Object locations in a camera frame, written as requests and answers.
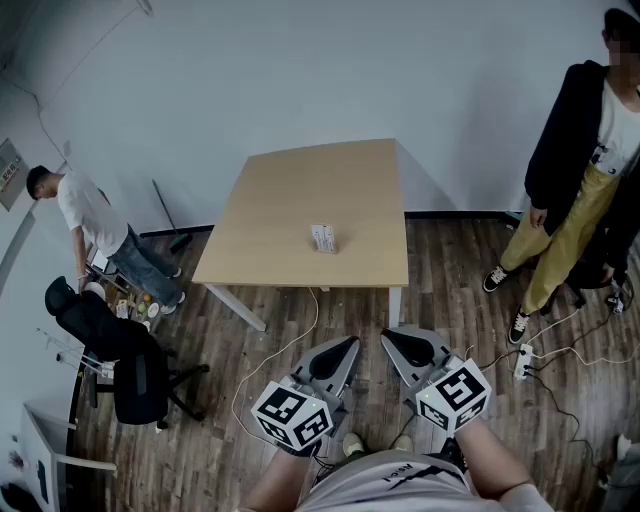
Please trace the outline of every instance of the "desk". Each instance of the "desk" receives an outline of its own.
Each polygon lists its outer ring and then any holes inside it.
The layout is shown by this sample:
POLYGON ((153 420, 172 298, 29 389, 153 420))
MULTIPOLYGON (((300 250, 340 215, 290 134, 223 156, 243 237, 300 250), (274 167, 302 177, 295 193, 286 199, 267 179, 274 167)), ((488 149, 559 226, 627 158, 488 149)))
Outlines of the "desk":
POLYGON ((22 410, 20 432, 20 456, 25 462, 23 476, 29 491, 43 511, 58 512, 60 498, 58 489, 58 463, 73 464, 94 469, 115 471, 116 465, 106 462, 78 459, 56 453, 47 440, 44 423, 75 430, 73 423, 36 412, 27 404, 22 410))
POLYGON ((264 322, 227 285, 389 288, 389 324, 397 326, 409 272, 396 141, 250 157, 193 281, 260 331, 264 322), (337 254, 315 251, 311 224, 332 225, 337 254))

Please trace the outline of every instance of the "gray shirt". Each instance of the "gray shirt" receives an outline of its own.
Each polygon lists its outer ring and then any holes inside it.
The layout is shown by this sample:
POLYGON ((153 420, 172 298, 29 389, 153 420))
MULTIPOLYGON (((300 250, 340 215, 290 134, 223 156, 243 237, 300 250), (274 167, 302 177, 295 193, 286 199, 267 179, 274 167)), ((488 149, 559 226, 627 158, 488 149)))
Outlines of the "gray shirt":
POLYGON ((471 493, 457 467, 426 455, 390 450, 356 460, 313 488, 298 512, 553 512, 533 485, 499 501, 471 493))

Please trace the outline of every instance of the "black sneaker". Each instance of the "black sneaker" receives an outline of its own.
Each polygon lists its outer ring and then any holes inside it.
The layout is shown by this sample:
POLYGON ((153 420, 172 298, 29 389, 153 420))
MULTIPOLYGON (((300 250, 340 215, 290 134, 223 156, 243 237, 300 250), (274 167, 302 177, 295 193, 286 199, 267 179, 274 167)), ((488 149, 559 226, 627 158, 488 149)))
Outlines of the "black sneaker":
POLYGON ((498 265, 495 270, 489 272, 487 277, 484 278, 484 282, 482 283, 482 288, 485 292, 491 293, 495 291, 495 289, 504 283, 504 280, 509 277, 510 272, 507 272, 500 265, 498 265))
POLYGON ((516 317, 513 319, 511 329, 509 329, 509 341, 514 345, 517 345, 522 341, 524 331, 527 330, 527 324, 529 323, 529 315, 525 315, 522 312, 522 308, 518 307, 516 317))

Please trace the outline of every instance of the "yellow pants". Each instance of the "yellow pants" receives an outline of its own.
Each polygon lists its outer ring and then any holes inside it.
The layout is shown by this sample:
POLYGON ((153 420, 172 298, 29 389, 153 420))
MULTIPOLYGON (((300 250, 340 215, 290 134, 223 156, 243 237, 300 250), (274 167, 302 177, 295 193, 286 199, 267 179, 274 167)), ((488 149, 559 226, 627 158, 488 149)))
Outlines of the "yellow pants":
POLYGON ((549 236, 544 228, 534 228, 525 212, 500 265, 506 271, 518 268, 540 254, 538 266, 522 301, 522 311, 530 315, 546 304, 549 297, 571 272, 584 252, 602 216, 609 209, 620 178, 604 174, 591 164, 582 178, 580 192, 567 218, 549 236))

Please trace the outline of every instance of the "wooden table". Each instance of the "wooden table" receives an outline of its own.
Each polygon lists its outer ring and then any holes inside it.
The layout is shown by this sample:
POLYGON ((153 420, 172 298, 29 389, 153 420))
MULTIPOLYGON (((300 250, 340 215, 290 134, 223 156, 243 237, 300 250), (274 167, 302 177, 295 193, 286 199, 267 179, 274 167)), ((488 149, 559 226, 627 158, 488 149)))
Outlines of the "wooden table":
POLYGON ((193 276, 260 331, 226 285, 389 288, 398 325, 408 286, 404 208, 394 139, 252 156, 193 276), (333 227, 337 254, 315 250, 312 224, 333 227))

